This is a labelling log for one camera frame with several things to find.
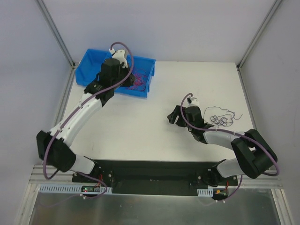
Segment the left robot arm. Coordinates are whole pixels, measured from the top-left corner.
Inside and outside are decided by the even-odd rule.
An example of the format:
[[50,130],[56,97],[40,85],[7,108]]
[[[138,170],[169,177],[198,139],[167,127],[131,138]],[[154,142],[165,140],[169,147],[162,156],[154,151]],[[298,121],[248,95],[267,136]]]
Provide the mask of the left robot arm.
[[90,117],[114,96],[119,87],[130,87],[135,77],[132,74],[134,64],[118,59],[107,59],[96,78],[86,86],[84,93],[71,113],[56,126],[37,134],[38,156],[43,161],[43,173],[47,180],[46,166],[52,165],[57,171],[73,171],[81,174],[88,182],[95,182],[99,177],[99,166],[93,160],[75,154],[71,145]]

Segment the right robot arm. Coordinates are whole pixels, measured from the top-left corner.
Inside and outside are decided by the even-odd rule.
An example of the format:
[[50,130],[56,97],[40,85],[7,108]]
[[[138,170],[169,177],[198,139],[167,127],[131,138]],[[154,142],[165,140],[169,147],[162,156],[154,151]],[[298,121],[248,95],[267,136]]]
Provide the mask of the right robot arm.
[[234,133],[214,128],[204,121],[198,106],[177,105],[167,119],[171,124],[187,128],[198,142],[218,145],[234,152],[234,159],[224,159],[201,175],[202,182],[206,185],[217,187],[236,175],[256,179],[278,161],[272,148],[257,130]]

